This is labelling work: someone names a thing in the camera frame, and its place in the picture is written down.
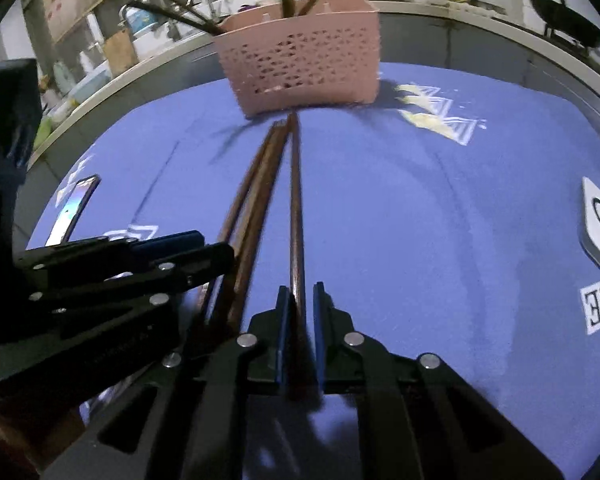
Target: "phone screen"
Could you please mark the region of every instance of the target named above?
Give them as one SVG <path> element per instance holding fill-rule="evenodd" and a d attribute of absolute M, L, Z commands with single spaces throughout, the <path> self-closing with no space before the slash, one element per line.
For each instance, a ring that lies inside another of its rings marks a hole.
<path fill-rule="evenodd" d="M 100 177 L 97 175 L 88 176 L 75 183 L 69 198 L 64 203 L 62 211 L 56 219 L 56 223 L 51 229 L 51 234 L 45 245 L 58 245 L 69 239 L 80 213 L 99 183 Z"/>

